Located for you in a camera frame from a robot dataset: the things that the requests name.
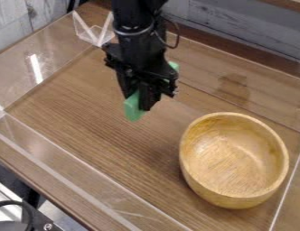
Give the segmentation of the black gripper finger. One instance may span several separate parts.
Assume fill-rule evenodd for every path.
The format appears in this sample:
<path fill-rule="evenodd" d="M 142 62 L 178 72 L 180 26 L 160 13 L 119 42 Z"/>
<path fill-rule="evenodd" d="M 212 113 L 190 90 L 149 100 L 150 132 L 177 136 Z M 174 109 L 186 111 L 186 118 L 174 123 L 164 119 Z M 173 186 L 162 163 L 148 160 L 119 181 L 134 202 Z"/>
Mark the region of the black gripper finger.
<path fill-rule="evenodd" d="M 158 82 L 142 82 L 140 85 L 140 108 L 150 111 L 154 104 L 161 100 L 161 86 Z"/>
<path fill-rule="evenodd" d="M 138 75 L 133 69 L 119 68 L 117 70 L 117 76 L 122 95 L 129 98 L 138 89 Z"/>

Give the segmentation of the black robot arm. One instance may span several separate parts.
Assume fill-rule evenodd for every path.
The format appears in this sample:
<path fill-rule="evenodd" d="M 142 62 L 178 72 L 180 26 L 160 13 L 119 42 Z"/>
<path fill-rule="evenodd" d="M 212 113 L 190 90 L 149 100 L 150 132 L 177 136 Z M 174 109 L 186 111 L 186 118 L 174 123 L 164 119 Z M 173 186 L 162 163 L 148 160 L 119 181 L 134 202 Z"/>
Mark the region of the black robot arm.
<path fill-rule="evenodd" d="M 111 0 L 113 31 L 118 42 L 102 50 L 106 65 L 117 72 L 122 95 L 140 95 L 138 108 L 149 111 L 161 96 L 174 97 L 178 73 L 166 60 L 168 21 L 162 7 L 169 0 Z"/>

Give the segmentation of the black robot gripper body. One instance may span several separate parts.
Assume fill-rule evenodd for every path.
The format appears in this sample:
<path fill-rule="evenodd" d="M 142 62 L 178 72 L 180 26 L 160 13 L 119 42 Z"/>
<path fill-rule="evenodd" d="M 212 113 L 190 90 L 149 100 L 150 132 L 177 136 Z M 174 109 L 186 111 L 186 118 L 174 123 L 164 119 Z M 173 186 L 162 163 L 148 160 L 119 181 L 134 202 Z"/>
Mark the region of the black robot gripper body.
<path fill-rule="evenodd" d="M 107 42 L 102 50 L 106 53 L 106 65 L 117 72 L 119 68 L 133 69 L 138 78 L 146 71 L 161 70 L 168 62 L 168 48 L 178 46 L 168 44 L 165 26 L 148 26 L 144 29 L 126 30 L 114 28 L 118 43 Z"/>

